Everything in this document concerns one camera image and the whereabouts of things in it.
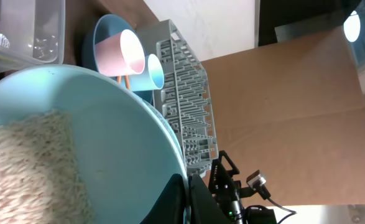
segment pink cup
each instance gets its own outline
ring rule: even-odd
[[[145,69],[144,49],[131,30],[97,43],[95,55],[98,71],[107,77],[141,74]]]

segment gray dish rack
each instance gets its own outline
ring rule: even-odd
[[[206,70],[171,20],[137,33],[146,54],[155,54],[163,66],[164,88],[154,91],[154,106],[177,135],[187,174],[204,177],[218,158]]]

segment uncooked rice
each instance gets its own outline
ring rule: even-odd
[[[0,126],[0,223],[93,221],[70,118],[53,110]]]

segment blue plate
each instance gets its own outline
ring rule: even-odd
[[[121,31],[134,29],[121,17],[114,14],[108,14],[99,19],[94,29],[88,33],[84,39],[83,51],[81,54],[83,67],[98,71],[98,64],[96,63],[95,44],[102,40],[120,33]],[[136,91],[136,95],[152,103],[153,91]]]
[[[0,81],[0,125],[52,108],[72,115],[78,169],[95,224],[140,223],[173,174],[187,188],[171,127],[116,81],[71,65],[32,67]]]

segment cardboard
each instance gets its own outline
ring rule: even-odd
[[[282,205],[365,203],[365,102],[340,28],[202,64],[244,185],[260,169]]]

